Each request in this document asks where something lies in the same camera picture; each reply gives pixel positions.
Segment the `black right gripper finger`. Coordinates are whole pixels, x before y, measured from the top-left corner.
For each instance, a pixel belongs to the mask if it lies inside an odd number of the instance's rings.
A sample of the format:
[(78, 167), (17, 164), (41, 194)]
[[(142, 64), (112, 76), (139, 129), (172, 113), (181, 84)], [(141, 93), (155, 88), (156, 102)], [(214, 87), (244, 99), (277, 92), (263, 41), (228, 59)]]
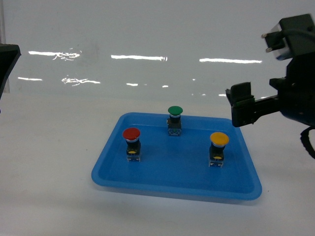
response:
[(260, 117), (280, 110), (276, 95), (256, 100), (250, 82), (235, 84), (226, 89), (225, 94), (231, 106), (232, 124), (235, 127), (253, 124)]

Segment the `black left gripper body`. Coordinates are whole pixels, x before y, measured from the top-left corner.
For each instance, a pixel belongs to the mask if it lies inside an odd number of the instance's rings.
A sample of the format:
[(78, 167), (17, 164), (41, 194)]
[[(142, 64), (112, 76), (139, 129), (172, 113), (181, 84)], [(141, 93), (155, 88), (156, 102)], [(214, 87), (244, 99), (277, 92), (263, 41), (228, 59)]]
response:
[(2, 96), (6, 81), (21, 55), (20, 48), (15, 44), (0, 45), (0, 96)]

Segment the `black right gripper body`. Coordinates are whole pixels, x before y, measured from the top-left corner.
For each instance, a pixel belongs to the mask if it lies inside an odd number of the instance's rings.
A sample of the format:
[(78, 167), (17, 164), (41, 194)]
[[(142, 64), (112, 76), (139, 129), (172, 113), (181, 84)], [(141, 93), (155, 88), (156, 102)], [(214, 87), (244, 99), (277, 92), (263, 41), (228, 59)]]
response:
[(286, 118), (315, 125), (315, 54), (295, 56), (286, 67), (286, 76), (270, 79), (278, 91), (279, 111)]

